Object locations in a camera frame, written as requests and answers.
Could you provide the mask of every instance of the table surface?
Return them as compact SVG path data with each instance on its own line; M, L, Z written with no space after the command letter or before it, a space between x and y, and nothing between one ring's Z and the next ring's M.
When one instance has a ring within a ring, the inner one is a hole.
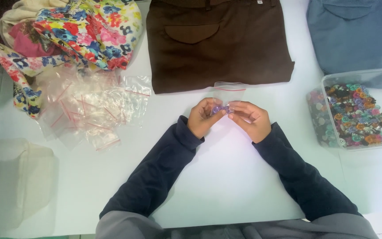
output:
M306 24L309 0L281 0L289 53L295 61L289 83L250 86L243 100L269 112L294 149L345 193L361 213L382 211L382 149L346 152L322 148L311 125L305 94L323 76ZM138 3L145 19L149 2ZM141 38L125 75L151 75L147 36ZM0 88L0 139L26 138L51 148L59 161L57 194L46 208L16 230L0 236L27 238L93 234L98 215L165 130L212 88L150 97L142 128L120 127L122 145L97 153L87 142L69 151L46 142L38 124L12 106L12 80ZM216 123L194 160L151 218L162 227L190 227L304 218L285 192L278 174L262 160L249 137L227 117Z

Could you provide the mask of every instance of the person's left hand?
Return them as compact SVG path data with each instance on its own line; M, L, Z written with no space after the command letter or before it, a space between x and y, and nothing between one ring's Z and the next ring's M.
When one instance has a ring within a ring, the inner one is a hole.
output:
M187 126L195 137L203 138L209 132L210 127L226 114L226 110L221 110L214 116L210 116L212 108L213 98L204 98L191 109Z

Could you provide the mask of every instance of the pocket flap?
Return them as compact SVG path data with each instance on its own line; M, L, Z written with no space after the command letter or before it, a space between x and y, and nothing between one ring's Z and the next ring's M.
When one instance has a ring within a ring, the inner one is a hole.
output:
M178 42L195 44L208 39L219 30L219 23L206 25L167 25L165 31L168 36Z
M356 19L370 13L378 0L322 0L325 9L344 19Z

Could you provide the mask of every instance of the brown pants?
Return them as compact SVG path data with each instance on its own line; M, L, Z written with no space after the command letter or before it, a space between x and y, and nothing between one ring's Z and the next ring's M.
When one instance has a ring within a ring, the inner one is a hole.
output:
M152 0L146 23L156 94L290 81L279 0Z

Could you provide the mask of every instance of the hand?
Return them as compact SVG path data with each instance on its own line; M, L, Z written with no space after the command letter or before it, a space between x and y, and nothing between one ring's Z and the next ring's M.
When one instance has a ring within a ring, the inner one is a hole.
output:
M221 110L211 117L212 108L213 98L204 98L191 109L187 126L195 137L203 138L209 132L210 127L226 114L225 110Z
M234 113L228 117L240 126L254 143L257 144L268 136L271 132L268 111L247 101L233 105Z

